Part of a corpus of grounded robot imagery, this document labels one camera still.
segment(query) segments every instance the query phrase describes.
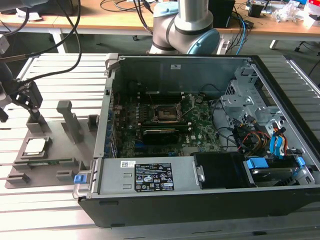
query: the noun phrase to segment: desk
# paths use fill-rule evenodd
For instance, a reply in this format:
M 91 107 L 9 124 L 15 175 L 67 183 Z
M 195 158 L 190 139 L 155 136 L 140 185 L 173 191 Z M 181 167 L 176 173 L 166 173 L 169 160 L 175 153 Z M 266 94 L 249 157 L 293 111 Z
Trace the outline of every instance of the desk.
M 253 29 L 249 33 L 249 38 L 260 39 L 270 39 L 272 43 L 270 49 L 275 49 L 278 40 L 287 41 L 320 41 L 320 27 L 312 26 L 307 28 L 303 25 L 302 20 L 297 20 L 297 22 L 286 21 L 286 22 L 276 22 L 272 18 L 271 14 L 261 14 L 260 18 L 248 16 L 248 11 L 245 10 L 245 6 L 240 6 L 241 3 L 245 3 L 246 0 L 236 0 L 236 10 L 243 17 L 244 20 L 248 20 L 254 23 Z M 223 34 L 220 42 L 220 52 L 219 54 L 224 54 L 226 52 L 227 43 L 239 32 L 239 25 L 236 21 L 231 22 L 229 28 L 229 34 Z
M 48 33 L 52 34 L 54 41 L 58 43 L 61 40 L 60 30 L 54 28 L 54 22 L 58 18 L 55 15 L 44 15 L 42 16 L 41 21 L 29 21 L 26 26 L 20 30 L 20 32 L 25 33 Z M 22 18 L 17 18 L 14 14 L 1 14 L 0 13 L 1 21 L 9 27 L 9 29 L 14 30 L 18 28 L 22 22 L 24 21 Z M 0 31 L 1 32 L 8 32 L 8 29 L 0 23 Z M 59 53 L 63 53 L 66 50 L 66 45 L 62 44 L 57 48 Z
M 98 34 L 98 35 L 149 35 L 142 26 L 136 12 L 109 12 L 100 8 L 101 0 L 82 0 L 81 1 L 81 20 L 78 26 L 80 34 Z M 320 41 L 320 28 L 303 26 L 302 21 L 297 23 L 288 21 L 277 23 L 272 19 L 271 15 L 265 14 L 260 18 L 248 17 L 248 11 L 239 7 L 245 0 L 236 0 L 235 7 L 239 14 L 245 20 L 254 23 L 254 27 L 249 34 L 249 38 L 270 39 L 273 40 L 271 49 L 276 47 L 278 40 L 291 41 Z M 112 2 L 103 5 L 107 9 L 117 10 Z M 123 2 L 121 6 L 124 8 L 132 8 L 133 3 Z M 142 8 L 143 17 L 146 23 L 153 26 L 153 16 L 145 8 Z M 17 20 L 14 15 L 2 15 L 0 19 L 9 27 L 17 27 L 22 20 Z M 31 33 L 51 33 L 54 41 L 58 43 L 63 38 L 62 34 L 69 33 L 71 26 L 67 19 L 62 16 L 43 16 L 44 21 L 30 22 L 26 25 L 22 32 Z M 7 29 L 0 24 L 0 31 Z M 218 46 L 217 53 L 225 54 L 231 39 L 238 33 L 239 25 L 236 21 L 231 22 L 230 28 L 218 29 L 221 35 L 221 41 Z M 61 45 L 58 48 L 59 53 L 67 52 L 66 46 Z

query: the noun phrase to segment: power supply label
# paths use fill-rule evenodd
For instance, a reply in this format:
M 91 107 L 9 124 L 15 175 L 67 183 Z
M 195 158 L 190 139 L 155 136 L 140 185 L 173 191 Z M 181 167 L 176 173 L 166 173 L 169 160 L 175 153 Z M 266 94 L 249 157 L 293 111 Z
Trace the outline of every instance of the power supply label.
M 175 190 L 171 163 L 136 164 L 134 178 L 138 193 Z

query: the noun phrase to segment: blue cable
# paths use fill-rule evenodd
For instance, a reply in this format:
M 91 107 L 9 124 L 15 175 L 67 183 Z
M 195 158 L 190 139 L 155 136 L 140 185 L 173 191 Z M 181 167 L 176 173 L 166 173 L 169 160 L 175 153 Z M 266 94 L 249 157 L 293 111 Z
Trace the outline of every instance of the blue cable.
M 241 39 L 241 42 L 240 42 L 240 46 L 239 46 L 239 48 L 238 48 L 238 51 L 236 51 L 236 54 L 235 54 L 235 55 L 238 55 L 238 53 L 239 53 L 240 50 L 242 49 L 243 44 L 244 44 L 245 35 L 246 35 L 246 24 L 245 24 L 245 22 L 244 22 L 242 19 L 240 19 L 240 18 L 238 18 L 238 19 L 242 22 L 242 25 L 243 25 L 243 34 L 242 34 L 242 39 Z

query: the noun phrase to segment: green circuit board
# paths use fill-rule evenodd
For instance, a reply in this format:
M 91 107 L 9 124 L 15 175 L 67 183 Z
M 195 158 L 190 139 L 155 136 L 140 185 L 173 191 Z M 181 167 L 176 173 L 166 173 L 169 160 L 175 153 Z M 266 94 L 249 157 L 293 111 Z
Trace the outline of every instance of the green circuit board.
M 118 118 L 118 158 L 189 156 L 193 152 L 221 151 L 220 141 L 211 122 L 208 101 L 196 102 L 197 96 L 187 96 L 180 103 L 181 122 L 190 124 L 190 130 L 178 134 L 174 144 L 145 144 L 140 123 L 150 124 L 155 115 L 154 109 L 167 108 L 168 104 L 149 104 L 129 101 L 123 105 L 122 115 Z

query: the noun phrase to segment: motherboard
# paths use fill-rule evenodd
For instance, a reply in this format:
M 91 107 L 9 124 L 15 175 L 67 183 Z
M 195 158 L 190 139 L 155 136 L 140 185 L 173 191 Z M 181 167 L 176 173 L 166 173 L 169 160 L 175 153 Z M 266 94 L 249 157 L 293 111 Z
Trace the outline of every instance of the motherboard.
M 221 151 L 203 95 L 130 97 L 116 105 L 118 158 L 190 156 Z

